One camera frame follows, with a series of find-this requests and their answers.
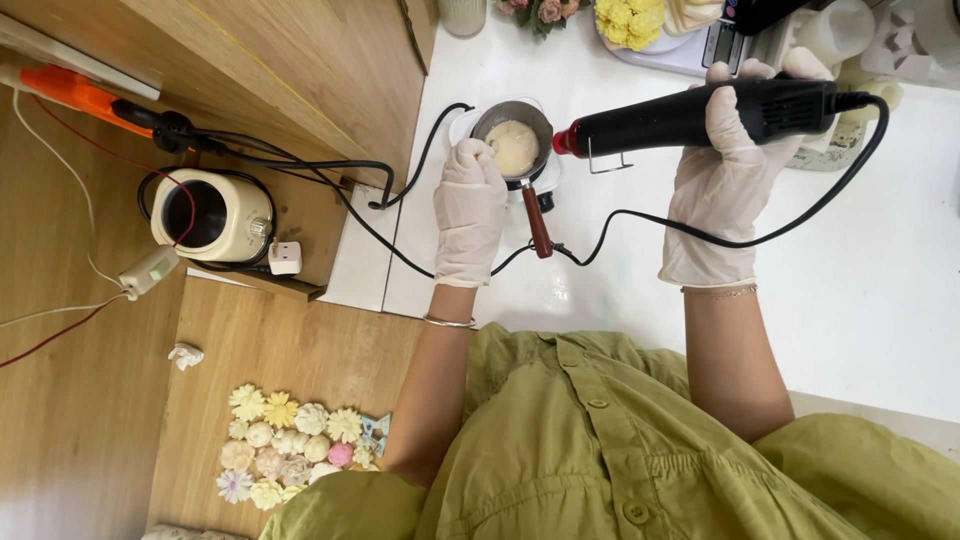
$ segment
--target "hand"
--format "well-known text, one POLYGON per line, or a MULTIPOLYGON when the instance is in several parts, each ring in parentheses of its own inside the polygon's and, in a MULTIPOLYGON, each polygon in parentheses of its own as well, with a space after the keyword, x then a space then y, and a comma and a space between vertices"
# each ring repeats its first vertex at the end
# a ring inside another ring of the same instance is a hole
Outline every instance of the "hand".
MULTIPOLYGON (((795 79, 832 79, 830 72, 803 48, 790 51, 783 71, 795 79)), ((741 76, 770 79, 772 67, 749 59, 741 76)), ((707 82, 730 78, 726 64, 715 63, 707 82)), ((713 148, 686 147, 677 167, 668 217, 706 233, 736 242, 754 238, 754 221, 767 206, 774 179, 797 153, 803 135, 756 146, 740 123, 736 92, 714 90, 707 103, 707 134, 713 148)), ((722 248, 667 228, 663 240, 665 282, 690 287, 743 285, 756 281, 756 248, 722 248)))
POLYGON ((440 242, 436 283, 456 287, 490 284, 507 211, 507 183, 493 162, 493 148, 475 138, 450 149, 433 192, 440 242))

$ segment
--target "white plug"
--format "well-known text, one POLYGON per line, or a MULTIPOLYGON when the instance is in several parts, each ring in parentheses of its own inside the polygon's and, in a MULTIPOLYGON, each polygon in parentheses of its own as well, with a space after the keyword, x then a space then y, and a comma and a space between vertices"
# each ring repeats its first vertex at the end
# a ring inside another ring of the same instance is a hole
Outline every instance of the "white plug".
POLYGON ((270 273, 275 276, 299 274, 303 269, 303 259, 300 257, 299 242, 277 242, 270 246, 267 256, 270 262, 270 273))
POLYGON ((178 264, 180 257, 177 256, 177 250, 173 246, 162 245, 120 274, 120 283, 135 298, 154 288, 178 264))

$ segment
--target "red nozzle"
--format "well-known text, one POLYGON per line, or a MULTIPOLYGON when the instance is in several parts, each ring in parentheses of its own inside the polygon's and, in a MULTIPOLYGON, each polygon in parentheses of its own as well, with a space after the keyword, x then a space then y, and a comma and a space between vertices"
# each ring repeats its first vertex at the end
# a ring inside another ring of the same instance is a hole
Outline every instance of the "red nozzle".
POLYGON ((576 119, 570 124, 570 127, 557 132, 553 135, 553 151, 558 155, 573 154, 577 158, 582 158, 580 148, 577 146, 577 125, 580 119, 576 119))

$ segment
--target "bracelet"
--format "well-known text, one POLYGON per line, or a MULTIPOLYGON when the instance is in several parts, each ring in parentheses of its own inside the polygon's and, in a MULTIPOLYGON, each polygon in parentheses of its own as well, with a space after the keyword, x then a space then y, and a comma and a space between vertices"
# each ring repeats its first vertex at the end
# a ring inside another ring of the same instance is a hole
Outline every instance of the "bracelet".
POLYGON ((750 285, 749 287, 743 287, 742 289, 734 290, 725 290, 723 292, 690 292, 690 289, 687 287, 680 287, 680 292, 683 294, 688 294, 690 296, 709 296, 713 300, 724 300, 727 298, 736 298, 738 296, 743 296, 745 294, 756 292, 756 283, 750 285))
POLYGON ((477 320, 474 319, 473 317, 470 317, 470 322, 468 323, 451 323, 450 321, 442 321, 440 319, 431 317, 429 313, 424 313, 423 320, 430 323, 431 325, 437 325, 438 327, 473 328, 477 326, 477 320))

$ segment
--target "black heat gun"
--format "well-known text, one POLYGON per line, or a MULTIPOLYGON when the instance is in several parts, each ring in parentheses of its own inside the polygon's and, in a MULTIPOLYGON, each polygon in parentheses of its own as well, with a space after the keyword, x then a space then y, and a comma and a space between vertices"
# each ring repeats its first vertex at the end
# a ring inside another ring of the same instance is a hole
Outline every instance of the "black heat gun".
POLYGON ((838 92, 833 81, 740 77, 574 120, 553 137, 557 154, 597 158, 662 146, 710 146, 707 102, 720 86, 736 90, 736 109, 750 138, 765 144, 789 135, 826 132, 833 115, 874 102, 865 92, 838 92))

